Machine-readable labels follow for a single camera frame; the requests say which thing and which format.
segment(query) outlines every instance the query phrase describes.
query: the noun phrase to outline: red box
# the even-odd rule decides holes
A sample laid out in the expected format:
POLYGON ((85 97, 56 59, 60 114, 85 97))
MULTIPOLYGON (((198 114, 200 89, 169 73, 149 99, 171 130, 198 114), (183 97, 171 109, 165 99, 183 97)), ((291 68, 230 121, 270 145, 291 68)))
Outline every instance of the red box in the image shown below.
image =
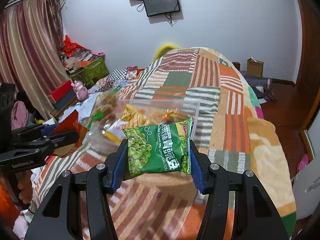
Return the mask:
POLYGON ((51 103, 58 102, 64 95, 66 95, 72 89, 71 80, 67 80, 63 82, 59 87, 53 90, 49 95, 48 98, 51 103))

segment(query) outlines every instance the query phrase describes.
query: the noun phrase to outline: striped curtain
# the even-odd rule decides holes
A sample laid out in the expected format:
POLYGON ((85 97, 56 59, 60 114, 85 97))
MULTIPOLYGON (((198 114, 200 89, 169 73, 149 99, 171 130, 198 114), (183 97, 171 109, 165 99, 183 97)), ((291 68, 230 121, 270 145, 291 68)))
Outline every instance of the striped curtain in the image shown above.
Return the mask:
POLYGON ((45 119, 53 109, 47 94, 68 80, 62 48, 60 0, 24 0, 0 16, 0 82, 25 90, 45 119))

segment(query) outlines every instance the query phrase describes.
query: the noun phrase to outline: striped blanket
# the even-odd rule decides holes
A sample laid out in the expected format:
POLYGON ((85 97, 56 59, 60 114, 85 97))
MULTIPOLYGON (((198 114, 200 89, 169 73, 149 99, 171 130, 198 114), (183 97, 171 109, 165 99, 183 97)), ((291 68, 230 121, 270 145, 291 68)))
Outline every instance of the striped blanket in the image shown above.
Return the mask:
MULTIPOLYGON (((252 89, 227 58, 207 48, 175 49, 119 93, 120 99, 200 100, 194 139, 199 151, 229 171, 254 171, 291 235, 296 207, 284 152, 252 89)), ((64 169, 87 171, 104 160, 87 148, 65 159, 53 158, 36 185, 37 198, 44 198, 64 169)), ((195 189, 191 176, 172 172, 125 181, 108 203, 121 240, 185 240, 196 238, 207 197, 195 189)), ((81 218, 84 239, 89 239, 85 198, 82 193, 81 218)), ((234 199, 230 192, 225 239, 232 233, 234 199)))

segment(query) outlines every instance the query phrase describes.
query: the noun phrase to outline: pink plush toy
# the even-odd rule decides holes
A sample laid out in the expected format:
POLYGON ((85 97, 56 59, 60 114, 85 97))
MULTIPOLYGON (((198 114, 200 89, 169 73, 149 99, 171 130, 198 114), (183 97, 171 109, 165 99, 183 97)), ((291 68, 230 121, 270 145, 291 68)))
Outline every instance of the pink plush toy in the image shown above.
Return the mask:
POLYGON ((71 86, 74 87, 79 101, 84 101, 88 98, 88 90, 83 86, 81 81, 75 81, 71 83, 71 86))

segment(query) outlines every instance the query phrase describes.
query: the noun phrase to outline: green snack packet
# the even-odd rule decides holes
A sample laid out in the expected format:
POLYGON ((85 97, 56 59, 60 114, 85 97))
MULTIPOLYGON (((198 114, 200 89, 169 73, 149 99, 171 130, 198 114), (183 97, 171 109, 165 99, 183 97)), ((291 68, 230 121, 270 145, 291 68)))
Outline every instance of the green snack packet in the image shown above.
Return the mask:
POLYGON ((183 171, 191 174, 192 118, 173 124, 123 129, 128 138, 128 172, 125 179, 143 173, 183 171))

